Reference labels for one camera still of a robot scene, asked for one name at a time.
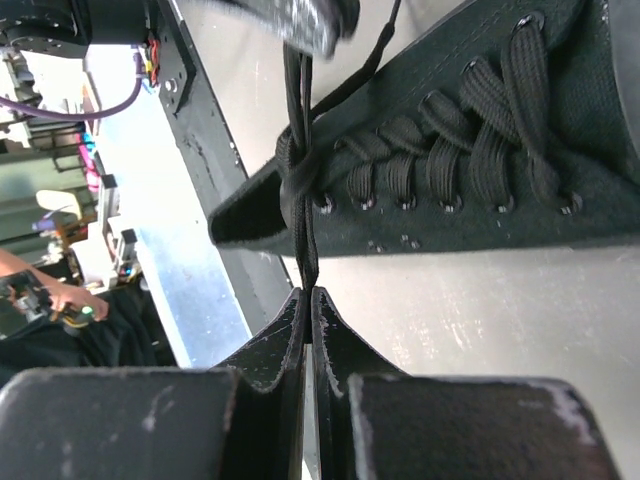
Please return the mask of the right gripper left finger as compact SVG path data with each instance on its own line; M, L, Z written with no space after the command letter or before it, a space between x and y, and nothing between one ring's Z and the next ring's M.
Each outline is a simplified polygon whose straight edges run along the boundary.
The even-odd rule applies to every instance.
M209 370L47 368L1 393L5 479L297 479L308 300Z

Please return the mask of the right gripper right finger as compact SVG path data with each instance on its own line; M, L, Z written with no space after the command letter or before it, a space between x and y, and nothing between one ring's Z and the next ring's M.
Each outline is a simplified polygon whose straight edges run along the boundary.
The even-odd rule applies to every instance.
M619 477L591 409L564 381L409 375L322 288L311 331L324 479Z

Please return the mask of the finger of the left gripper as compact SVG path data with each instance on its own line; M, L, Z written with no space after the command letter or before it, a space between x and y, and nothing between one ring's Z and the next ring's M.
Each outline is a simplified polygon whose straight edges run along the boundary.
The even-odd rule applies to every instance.
M324 60L332 59L338 43L353 36L360 15L358 0L220 1L219 7Z

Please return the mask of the black sneaker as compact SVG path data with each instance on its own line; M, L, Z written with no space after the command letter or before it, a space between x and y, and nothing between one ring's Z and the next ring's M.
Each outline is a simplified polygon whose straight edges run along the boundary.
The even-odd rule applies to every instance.
M314 111L209 218L219 247L290 256L308 194L323 256L571 244L639 230L639 156L604 1L468 1Z

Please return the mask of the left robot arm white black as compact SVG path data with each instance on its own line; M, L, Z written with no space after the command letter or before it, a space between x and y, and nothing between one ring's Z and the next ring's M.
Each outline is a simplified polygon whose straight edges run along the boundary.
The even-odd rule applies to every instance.
M358 1L204 1L253 21L286 44L330 58L356 29ZM96 45L140 45L158 30L167 1L3 1L1 45L82 59Z

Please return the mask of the operator forearm background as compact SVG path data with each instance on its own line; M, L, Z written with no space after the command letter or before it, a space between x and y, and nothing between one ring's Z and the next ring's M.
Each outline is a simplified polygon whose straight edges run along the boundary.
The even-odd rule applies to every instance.
M66 284L60 283L55 278L46 275L39 270L35 269L30 264L26 263L21 258L11 254L10 252L2 249L0 251L0 273L1 276L8 276L22 271L30 271L40 283L47 288L51 294L59 294L63 292L63 288Z

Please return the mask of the operator hand background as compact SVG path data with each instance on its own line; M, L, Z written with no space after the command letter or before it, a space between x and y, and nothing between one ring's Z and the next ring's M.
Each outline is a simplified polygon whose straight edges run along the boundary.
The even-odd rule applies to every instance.
M90 307L97 321L105 320L108 315L109 305L103 299L92 295L88 290L62 283L56 283L48 288L55 311L62 312L67 307L81 310Z

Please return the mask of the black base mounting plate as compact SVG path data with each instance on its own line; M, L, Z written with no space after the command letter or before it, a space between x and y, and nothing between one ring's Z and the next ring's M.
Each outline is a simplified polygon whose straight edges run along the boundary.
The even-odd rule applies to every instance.
M196 44L173 1L156 1L156 35L160 40L160 99L194 193L205 214L211 213L247 178L218 99L211 87ZM196 271L218 276L204 281L204 310L221 325L216 333L230 333L244 342L269 323L289 294L282 262L241 250L220 250L204 227L204 252L196 255ZM221 310L223 304L230 311Z

